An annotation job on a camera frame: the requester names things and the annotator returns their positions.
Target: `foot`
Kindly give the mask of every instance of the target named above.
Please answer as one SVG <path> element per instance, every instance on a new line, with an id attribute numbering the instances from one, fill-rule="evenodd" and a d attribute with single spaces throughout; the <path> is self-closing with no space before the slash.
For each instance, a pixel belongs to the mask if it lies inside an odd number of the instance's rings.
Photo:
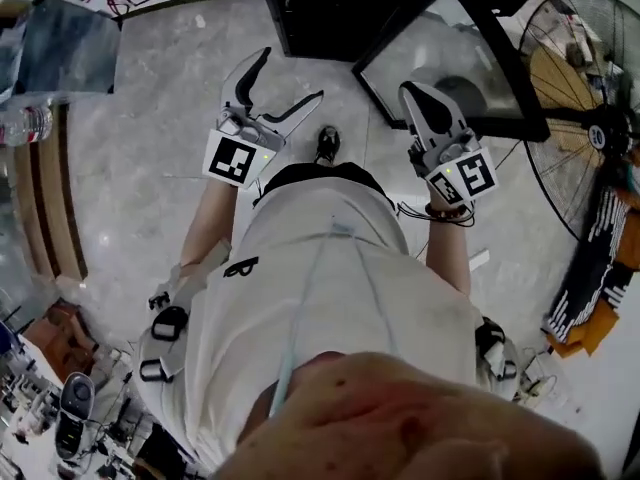
<path id="1" fill-rule="evenodd" d="M 333 126 L 325 126 L 318 135 L 318 149 L 315 163 L 321 165 L 333 165 L 336 155 L 340 150 L 340 135 Z"/>

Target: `fan guard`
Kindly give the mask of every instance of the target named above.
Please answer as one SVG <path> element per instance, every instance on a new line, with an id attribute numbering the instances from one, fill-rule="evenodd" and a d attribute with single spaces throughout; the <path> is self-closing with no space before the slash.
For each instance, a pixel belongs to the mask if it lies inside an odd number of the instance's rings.
<path id="1" fill-rule="evenodd" d="M 545 142 L 525 142 L 527 154 L 580 239 L 598 172 L 640 138 L 640 16 L 619 0 L 546 0 L 520 54 L 551 131 Z"/>

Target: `cable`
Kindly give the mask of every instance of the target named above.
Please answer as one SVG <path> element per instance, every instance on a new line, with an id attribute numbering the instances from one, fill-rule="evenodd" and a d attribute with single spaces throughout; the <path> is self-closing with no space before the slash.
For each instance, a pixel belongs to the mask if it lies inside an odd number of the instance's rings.
<path id="1" fill-rule="evenodd" d="M 498 166 L 496 167 L 496 171 L 498 169 L 500 169 L 500 166 L 507 160 L 507 158 L 509 158 L 511 156 L 511 154 L 516 150 L 516 148 L 518 147 L 518 144 L 520 144 L 522 142 L 522 140 L 519 140 L 518 142 L 516 142 L 514 144 L 514 146 L 509 150 L 509 152 L 504 156 L 504 158 L 502 160 L 500 160 L 500 163 L 498 163 Z"/>
<path id="2" fill-rule="evenodd" d="M 549 394 L 556 388 L 556 386 L 558 385 L 558 376 L 555 374 L 551 374 L 551 375 L 547 375 L 547 373 L 545 372 L 545 369 L 542 365 L 542 362 L 540 362 L 540 356 L 542 354 L 546 354 L 545 351 L 542 352 L 538 352 L 536 349 L 534 349 L 533 347 L 525 347 L 522 349 L 523 352 L 526 352 L 527 350 L 531 350 L 533 351 L 533 357 L 531 358 L 531 360 L 529 361 L 528 365 L 526 368 L 524 368 L 523 371 L 526 371 L 531 364 L 535 361 L 538 365 L 538 368 L 540 369 L 540 378 L 538 380 L 536 380 L 535 382 L 533 382 L 533 384 L 531 386 L 529 386 L 527 389 L 525 389 L 522 384 L 519 386 L 519 390 L 521 391 L 521 394 L 526 396 L 526 399 L 523 398 L 523 401 L 526 403 L 529 399 L 531 398 L 537 398 L 539 400 L 543 400 L 544 398 L 546 398 L 547 396 L 549 396 Z M 550 388 L 548 388 L 546 390 L 546 393 L 544 393 L 543 395 L 540 395 L 539 393 L 535 393 L 534 391 L 538 388 L 538 386 L 544 386 L 546 384 L 547 381 L 552 380 L 553 379 L 553 384 Z"/>
<path id="3" fill-rule="evenodd" d="M 476 222 L 475 220 L 476 205 L 474 202 L 471 202 L 471 208 L 467 208 L 467 212 L 468 212 L 467 215 L 461 218 L 460 220 L 450 220 L 450 219 L 432 217 L 430 215 L 427 215 L 426 213 L 420 213 L 419 211 L 411 208 L 404 201 L 398 204 L 398 211 L 400 213 L 403 213 L 407 217 L 411 217 L 414 219 L 428 220 L 433 222 L 442 222 L 445 224 L 455 224 L 456 226 L 460 226 L 462 228 L 470 228 Z"/>
<path id="4" fill-rule="evenodd" d="M 508 152 L 508 153 L 507 153 L 507 154 L 502 158 L 502 160 L 500 160 L 500 162 L 498 163 L 498 166 L 496 167 L 496 171 L 497 171 L 498 169 L 500 169 L 500 166 L 501 166 L 503 163 L 505 163 L 505 161 L 507 160 L 507 158 L 509 158 L 509 157 L 513 154 L 513 152 L 514 152 L 514 151 L 516 150 L 516 148 L 518 147 L 518 144 L 520 144 L 521 142 L 522 142 L 522 139 L 520 139 L 518 142 L 516 142 L 516 143 L 513 145 L 513 147 L 509 150 L 509 152 Z M 400 216 L 400 213 L 404 213 L 407 217 L 412 217 L 412 218 L 416 218 L 416 219 L 417 219 L 417 218 L 421 218 L 421 217 L 417 217 L 417 216 L 414 216 L 414 215 L 409 215 L 409 213 L 407 213 L 407 212 L 403 211 L 402 209 L 400 209 L 400 205 L 402 205 L 402 204 L 404 204 L 405 206 L 409 207 L 409 205 L 407 205 L 407 203 L 405 203 L 404 201 L 402 201 L 401 203 L 399 203 L 399 204 L 397 205 L 398 211 L 396 212 L 396 217 L 399 217 L 399 216 Z M 476 220 L 475 220 L 475 207 L 474 207 L 474 212 L 473 212 L 472 216 L 473 216 L 473 220 L 472 220 L 471 224 L 470 224 L 469 226 L 461 226 L 461 227 L 463 227 L 463 228 L 470 228 L 470 227 L 472 227 L 472 226 L 476 223 Z M 425 244 L 424 244 L 424 247 L 423 247 L 423 248 L 420 250 L 420 252 L 415 256 L 416 258 L 418 258 L 418 257 L 423 253 L 423 251 L 427 248 L 427 245 L 429 245 L 429 240 L 427 240 L 427 243 L 425 243 Z"/>
<path id="5" fill-rule="evenodd" d="M 109 413 L 111 413 L 111 411 L 115 407 L 116 402 L 118 401 L 118 398 L 120 398 L 120 395 L 124 391 L 124 388 L 127 386 L 127 384 L 129 384 L 129 381 L 131 380 L 132 375 L 133 374 L 131 372 L 129 372 L 129 373 L 127 373 L 127 375 L 125 375 L 125 378 L 124 378 L 124 381 L 122 382 L 122 387 L 120 388 L 120 391 L 118 391 L 118 394 L 113 399 L 113 403 L 111 404 L 111 407 L 109 407 L 109 410 L 107 411 L 107 414 L 105 414 L 105 416 L 104 416 L 105 420 L 109 417 Z M 87 454 L 90 454 L 89 455 L 89 462 L 87 462 L 87 466 L 84 468 L 84 471 L 82 471 L 82 473 L 80 473 L 80 476 L 83 476 L 89 470 L 89 466 L 91 465 L 91 461 L 93 460 L 93 456 L 96 453 L 96 450 L 98 449 L 96 447 L 96 442 L 98 441 L 98 434 L 105 426 L 106 425 L 104 423 L 100 423 L 100 426 L 96 430 L 96 436 L 93 438 L 93 442 L 91 443 L 91 446 L 89 446 L 89 448 L 87 448 L 84 452 L 82 452 L 82 454 L 80 454 L 78 456 L 78 458 L 75 459 L 76 461 L 79 461 L 79 460 L 83 459 L 84 457 L 86 457 Z"/>
<path id="6" fill-rule="evenodd" d="M 422 249 L 420 249 L 420 252 L 419 252 L 418 254 L 416 254 L 416 255 L 414 256 L 414 258 L 416 258 L 416 259 L 417 259 L 417 258 L 419 258 L 419 257 L 420 257 L 420 255 L 421 255 L 421 254 L 424 252 L 424 250 L 427 248 L 427 245 L 429 245 L 429 240 L 427 240 L 427 243 L 426 243 L 426 244 L 424 244 L 424 247 L 423 247 Z"/>

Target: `plastic bottle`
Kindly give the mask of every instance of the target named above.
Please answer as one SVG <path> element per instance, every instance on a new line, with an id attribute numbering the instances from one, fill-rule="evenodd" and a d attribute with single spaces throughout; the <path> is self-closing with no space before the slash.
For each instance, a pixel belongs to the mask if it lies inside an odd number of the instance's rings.
<path id="1" fill-rule="evenodd" d="M 0 112 L 0 144 L 20 146 L 46 139 L 53 128 L 48 107 L 9 108 Z"/>

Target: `white t-shirt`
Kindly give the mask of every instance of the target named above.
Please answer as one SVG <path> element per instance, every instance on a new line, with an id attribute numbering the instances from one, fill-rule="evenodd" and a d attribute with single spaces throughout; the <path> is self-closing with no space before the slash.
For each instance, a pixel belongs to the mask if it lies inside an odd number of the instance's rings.
<path id="1" fill-rule="evenodd" d="M 385 197 L 322 178 L 278 188 L 254 212 L 238 249 L 193 299 L 185 369 L 161 402 L 165 426 L 204 465 L 213 470 L 235 450 L 253 404 L 278 378 L 296 312 L 294 368 L 327 351 L 390 353 L 394 340 L 415 367 L 476 384 L 482 317 L 408 255 Z M 225 277 L 251 259 L 251 269 Z"/>

